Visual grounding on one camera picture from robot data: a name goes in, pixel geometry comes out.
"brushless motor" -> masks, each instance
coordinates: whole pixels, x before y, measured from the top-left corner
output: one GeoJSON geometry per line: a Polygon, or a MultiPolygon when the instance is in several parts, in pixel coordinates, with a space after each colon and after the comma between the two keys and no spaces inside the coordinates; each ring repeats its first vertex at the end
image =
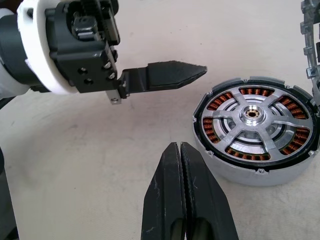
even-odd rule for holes
{"type": "Polygon", "coordinates": [[[214,174],[252,186],[293,180],[319,147],[319,109],[297,86],[268,77],[232,79],[198,105],[193,130],[214,174]]]}

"electric motor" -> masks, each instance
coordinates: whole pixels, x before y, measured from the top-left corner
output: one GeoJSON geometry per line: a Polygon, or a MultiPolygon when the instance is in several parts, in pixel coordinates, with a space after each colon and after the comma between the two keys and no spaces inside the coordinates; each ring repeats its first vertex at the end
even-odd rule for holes
{"type": "Polygon", "coordinates": [[[319,147],[319,109],[297,86],[268,77],[215,86],[198,105],[193,130],[210,170],[252,186],[296,178],[319,147]]]}

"white table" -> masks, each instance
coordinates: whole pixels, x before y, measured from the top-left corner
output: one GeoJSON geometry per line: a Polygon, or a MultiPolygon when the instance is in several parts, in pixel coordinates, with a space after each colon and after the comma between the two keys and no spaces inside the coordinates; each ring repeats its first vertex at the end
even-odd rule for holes
{"type": "MultiPolygon", "coordinates": [[[[139,240],[143,200],[170,142],[195,145],[192,113],[210,88],[268,76],[311,92],[301,0],[121,0],[119,71],[178,60],[208,66],[179,90],[132,94],[29,92],[0,111],[22,240],[139,240]]],[[[217,177],[241,240],[318,240],[320,163],[297,180],[248,187],[217,177]]]]}

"robotic arm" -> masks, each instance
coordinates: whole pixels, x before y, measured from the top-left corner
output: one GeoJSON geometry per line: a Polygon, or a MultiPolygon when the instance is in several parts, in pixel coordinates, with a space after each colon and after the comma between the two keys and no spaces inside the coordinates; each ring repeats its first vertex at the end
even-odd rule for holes
{"type": "Polygon", "coordinates": [[[117,0],[24,0],[17,14],[2,8],[2,103],[32,89],[55,94],[106,91],[112,104],[120,104],[132,93],[177,89],[207,72],[204,66],[169,61],[125,69],[118,77],[118,10],[117,0]]]}

